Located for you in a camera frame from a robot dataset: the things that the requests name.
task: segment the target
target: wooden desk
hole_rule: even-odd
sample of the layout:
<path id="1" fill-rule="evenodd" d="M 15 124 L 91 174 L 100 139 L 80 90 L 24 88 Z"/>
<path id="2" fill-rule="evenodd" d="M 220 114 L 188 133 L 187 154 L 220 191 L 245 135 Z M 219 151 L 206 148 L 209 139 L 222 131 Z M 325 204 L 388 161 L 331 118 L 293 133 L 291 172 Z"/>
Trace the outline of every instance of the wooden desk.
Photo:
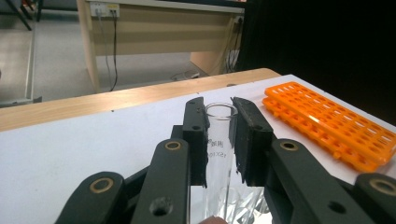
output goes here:
<path id="1" fill-rule="evenodd" d="M 223 88 L 229 84 L 244 84 L 279 76 L 280 74 L 263 68 L 34 105 L 2 108 L 0 109 L 0 132 L 58 119 L 68 119 L 129 106 L 144 105 L 199 91 Z"/>
<path id="2" fill-rule="evenodd" d="M 78 15 L 85 60 L 96 92 L 100 91 L 96 56 L 105 55 L 105 41 L 90 2 L 78 0 Z M 117 54 L 196 52 L 191 60 L 209 75 L 220 74 L 224 51 L 233 45 L 233 19 L 242 8 L 214 7 L 153 0 L 100 2 L 120 4 L 117 21 Z M 107 54 L 113 52 L 114 22 L 102 18 Z"/>

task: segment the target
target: black cable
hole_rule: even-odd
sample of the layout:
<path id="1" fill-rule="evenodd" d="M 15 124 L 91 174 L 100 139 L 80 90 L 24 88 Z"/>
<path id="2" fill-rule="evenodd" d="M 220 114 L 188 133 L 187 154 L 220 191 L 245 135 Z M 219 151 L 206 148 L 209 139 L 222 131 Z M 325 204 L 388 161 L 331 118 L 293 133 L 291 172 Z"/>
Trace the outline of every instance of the black cable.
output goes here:
<path id="1" fill-rule="evenodd" d="M 102 13 L 100 9 L 96 9 L 96 16 L 99 19 L 99 25 L 100 25 L 100 30 L 102 33 L 103 40 L 105 41 L 105 57 L 106 57 L 106 67 L 107 67 L 107 75 L 108 75 L 108 86 L 111 88 L 111 72 L 110 72 L 110 66 L 108 66 L 108 57 L 107 57 L 107 40 L 106 40 L 106 35 L 105 35 L 105 29 L 103 28 L 103 23 L 102 23 Z"/>
<path id="2" fill-rule="evenodd" d="M 232 43 L 232 40 L 233 40 L 233 29 L 234 29 L 234 27 L 235 27 L 235 23 L 233 23 L 233 26 L 230 29 L 230 33 L 228 34 L 228 37 L 227 37 L 227 43 L 225 45 L 225 49 L 222 52 L 222 57 L 224 57 L 223 61 L 224 61 L 224 65 L 225 65 L 225 73 L 228 73 L 228 71 L 229 71 L 228 62 L 227 62 L 227 59 L 228 59 L 228 54 L 227 53 L 229 51 L 229 46 L 230 46 L 230 44 Z"/>
<path id="3" fill-rule="evenodd" d="M 238 45 L 239 36 L 242 34 L 243 20 L 239 19 L 238 23 L 239 23 L 239 27 L 238 27 L 239 29 L 238 29 L 238 32 L 236 34 L 235 45 L 233 46 L 234 53 L 233 53 L 233 59 L 232 59 L 232 62 L 231 62 L 232 71 L 234 71 L 234 69 L 235 69 L 235 63 L 236 63 L 236 60 L 238 59 L 237 55 L 239 55 L 239 52 L 236 52 L 236 46 Z"/>
<path id="4" fill-rule="evenodd" d="M 119 74 L 117 72 L 117 12 L 111 10 L 111 15 L 114 20 L 114 44 L 113 44 L 113 59 L 114 59 L 114 70 L 116 71 L 116 80 L 114 81 L 113 87 L 110 91 L 113 91 L 117 85 L 117 80 L 119 79 Z"/>
<path id="5" fill-rule="evenodd" d="M 233 23 L 233 28 L 232 28 L 232 33 L 231 33 L 231 38 L 230 38 L 227 46 L 230 46 L 230 44 L 232 44 L 233 30 L 235 29 L 236 25 L 237 25 L 236 22 L 234 22 Z M 240 32 L 240 29 L 238 29 L 238 32 L 237 32 L 237 36 L 236 36 L 236 39 L 235 39 L 235 44 L 234 44 L 234 47 L 233 47 L 234 49 L 236 49 L 236 45 L 237 45 L 238 37 L 239 37 L 239 32 Z M 232 54 L 233 48 L 227 47 L 227 49 L 226 49 L 226 51 L 228 51 L 228 55 L 225 57 L 225 70 L 226 70 L 226 73 L 230 73 L 230 72 L 233 71 L 233 61 L 234 61 L 234 59 L 231 60 L 231 58 L 233 58 L 233 54 Z"/>
<path id="6" fill-rule="evenodd" d="M 235 24 L 233 24 L 232 29 L 230 29 L 229 33 L 227 34 L 227 40 L 226 40 L 226 45 L 224 47 L 224 50 L 221 51 L 221 55 L 218 59 L 216 59 L 216 64 L 213 65 L 213 67 L 210 69 L 209 72 L 207 72 L 208 74 L 211 74 L 217 67 L 220 66 L 221 62 L 224 61 L 225 62 L 225 66 L 227 67 L 227 57 L 225 56 L 227 54 L 227 48 L 230 45 L 230 43 L 232 42 L 232 35 L 233 35 L 233 28 L 235 27 Z"/>

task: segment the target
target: gray floor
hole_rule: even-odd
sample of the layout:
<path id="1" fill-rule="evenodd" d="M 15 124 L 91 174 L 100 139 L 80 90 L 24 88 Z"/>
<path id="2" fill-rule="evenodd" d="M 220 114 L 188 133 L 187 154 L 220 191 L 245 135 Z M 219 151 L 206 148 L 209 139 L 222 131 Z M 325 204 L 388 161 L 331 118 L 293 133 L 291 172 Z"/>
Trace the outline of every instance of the gray floor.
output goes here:
<path id="1" fill-rule="evenodd" d="M 16 17 L 0 16 L 0 102 L 24 99 L 31 93 L 27 80 L 33 41 L 33 32 Z"/>
<path id="2" fill-rule="evenodd" d="M 94 94 L 85 65 L 77 12 L 43 10 L 40 22 L 29 21 L 33 32 L 28 32 L 18 18 L 2 16 L 0 19 L 3 17 L 7 18 L 7 22 L 0 22 L 0 69 L 3 71 L 0 102 L 21 98 L 26 93 L 31 51 L 11 43 L 29 43 L 29 35 L 34 48 L 34 59 L 30 64 L 33 98 L 42 97 L 43 101 L 51 101 Z M 12 36 L 5 40 L 4 36 L 13 33 L 24 33 L 25 36 Z M 102 91 L 109 91 L 110 83 L 114 83 L 115 79 L 113 57 L 108 57 L 110 78 L 105 57 L 98 57 L 97 61 Z M 9 69 L 15 62 L 20 63 L 17 67 L 22 75 L 16 76 L 17 72 Z M 200 77 L 206 76 L 190 62 L 188 52 L 118 56 L 117 67 L 118 83 L 115 91 L 181 80 L 195 73 L 199 73 Z M 17 88 L 11 91 L 16 86 L 24 86 L 24 93 L 17 91 Z"/>

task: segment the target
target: glass test tube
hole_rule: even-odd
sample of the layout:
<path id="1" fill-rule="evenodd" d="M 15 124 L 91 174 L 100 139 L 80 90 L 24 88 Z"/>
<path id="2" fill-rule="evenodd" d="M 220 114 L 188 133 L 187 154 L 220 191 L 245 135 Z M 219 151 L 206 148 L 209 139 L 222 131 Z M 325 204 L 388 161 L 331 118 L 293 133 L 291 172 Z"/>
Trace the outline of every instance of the glass test tube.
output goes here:
<path id="1" fill-rule="evenodd" d="M 229 104 L 214 103 L 206 106 L 210 126 L 207 130 L 205 217 L 222 217 L 227 221 L 233 216 L 229 204 L 238 200 L 235 199 L 237 195 L 232 195 L 233 199 L 229 200 L 230 193 L 233 194 L 230 192 L 230 175 L 237 113 L 237 109 Z"/>

